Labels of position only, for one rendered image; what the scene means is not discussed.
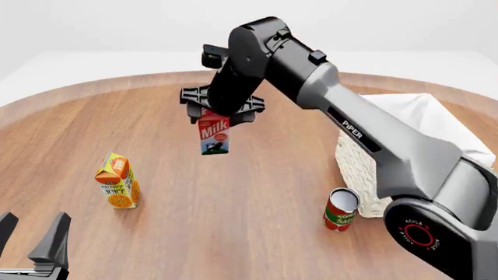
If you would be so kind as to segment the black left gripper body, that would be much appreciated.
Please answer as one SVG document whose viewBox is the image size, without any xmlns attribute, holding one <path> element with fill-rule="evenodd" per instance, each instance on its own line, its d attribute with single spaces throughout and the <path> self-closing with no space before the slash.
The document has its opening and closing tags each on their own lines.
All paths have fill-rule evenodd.
<svg viewBox="0 0 498 280">
<path fill-rule="evenodd" d="M 35 262 L 33 269 L 0 269 L 0 280 L 67 280 L 68 262 Z"/>
</svg>

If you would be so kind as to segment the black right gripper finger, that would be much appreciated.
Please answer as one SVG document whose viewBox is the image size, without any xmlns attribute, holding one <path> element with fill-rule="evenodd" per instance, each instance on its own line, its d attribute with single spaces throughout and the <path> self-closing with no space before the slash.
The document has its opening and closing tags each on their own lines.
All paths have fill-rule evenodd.
<svg viewBox="0 0 498 280">
<path fill-rule="evenodd" d="M 248 111 L 230 116 L 230 127 L 234 127 L 243 123 L 252 123 L 255 120 L 255 112 Z"/>
<path fill-rule="evenodd" d="M 198 119 L 202 117 L 202 106 L 189 102 L 186 107 L 191 124 L 196 124 Z"/>
</svg>

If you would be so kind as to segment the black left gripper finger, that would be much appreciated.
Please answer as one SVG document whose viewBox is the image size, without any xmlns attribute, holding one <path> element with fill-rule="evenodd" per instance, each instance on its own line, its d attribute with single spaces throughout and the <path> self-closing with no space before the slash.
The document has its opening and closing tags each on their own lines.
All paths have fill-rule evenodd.
<svg viewBox="0 0 498 280">
<path fill-rule="evenodd" d="M 0 253 L 3 252 L 9 237 L 12 235 L 19 219 L 11 212 L 0 216 Z"/>
<path fill-rule="evenodd" d="M 55 216 L 42 240 L 28 254 L 28 258 L 34 262 L 34 270 L 68 270 L 68 233 L 71 221 L 71 217 L 65 212 L 59 212 Z"/>
</svg>

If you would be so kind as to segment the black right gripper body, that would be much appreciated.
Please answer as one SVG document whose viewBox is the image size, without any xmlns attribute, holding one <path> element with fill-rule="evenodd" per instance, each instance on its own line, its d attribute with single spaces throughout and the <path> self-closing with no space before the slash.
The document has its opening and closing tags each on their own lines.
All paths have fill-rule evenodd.
<svg viewBox="0 0 498 280">
<path fill-rule="evenodd" d="M 262 98 L 251 96 L 246 100 L 238 110 L 235 110 L 234 105 L 229 105 L 227 108 L 213 107 L 209 102 L 209 86 L 194 86 L 189 88 L 181 88 L 180 104 L 187 106 L 187 103 L 196 103 L 202 108 L 208 109 L 216 114 L 238 114 L 242 112 L 254 111 L 262 113 L 265 110 L 265 100 Z"/>
</svg>

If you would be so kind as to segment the red and white milk carton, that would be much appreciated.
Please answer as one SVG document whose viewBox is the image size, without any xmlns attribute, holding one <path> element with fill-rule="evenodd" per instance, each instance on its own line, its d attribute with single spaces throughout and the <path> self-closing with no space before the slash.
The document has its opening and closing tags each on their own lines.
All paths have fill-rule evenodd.
<svg viewBox="0 0 498 280">
<path fill-rule="evenodd" d="M 230 119 L 202 108 L 198 119 L 200 148 L 203 156 L 229 153 Z"/>
</svg>

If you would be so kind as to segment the white woven basket with cloth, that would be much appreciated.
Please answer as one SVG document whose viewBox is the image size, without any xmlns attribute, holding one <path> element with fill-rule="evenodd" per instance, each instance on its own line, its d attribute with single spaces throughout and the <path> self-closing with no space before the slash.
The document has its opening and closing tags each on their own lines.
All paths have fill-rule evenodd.
<svg viewBox="0 0 498 280">
<path fill-rule="evenodd" d="M 424 135 L 454 143 L 466 156 L 486 167 L 495 163 L 495 154 L 428 93 L 363 95 L 363 98 Z M 374 160 L 343 131 L 339 132 L 335 159 L 345 185 L 359 195 L 359 215 L 366 219 L 382 217 L 392 200 L 377 197 Z"/>
</svg>

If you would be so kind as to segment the orange juice carton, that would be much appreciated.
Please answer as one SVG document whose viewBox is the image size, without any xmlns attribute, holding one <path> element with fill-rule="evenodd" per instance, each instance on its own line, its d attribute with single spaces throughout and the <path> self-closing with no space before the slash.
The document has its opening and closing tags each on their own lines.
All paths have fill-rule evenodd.
<svg viewBox="0 0 498 280">
<path fill-rule="evenodd" d="M 128 158 L 109 150 L 94 179 L 114 209 L 133 209 L 138 206 L 141 189 Z"/>
</svg>

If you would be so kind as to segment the red tomato sauce can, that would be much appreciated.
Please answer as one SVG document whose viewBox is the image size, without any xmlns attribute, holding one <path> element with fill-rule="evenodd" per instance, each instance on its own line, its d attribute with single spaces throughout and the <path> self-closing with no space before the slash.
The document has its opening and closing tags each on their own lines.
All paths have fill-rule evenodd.
<svg viewBox="0 0 498 280">
<path fill-rule="evenodd" d="M 336 188 L 328 196 L 323 221 L 326 228 L 345 232 L 355 218 L 360 205 L 359 195 L 349 188 Z"/>
</svg>

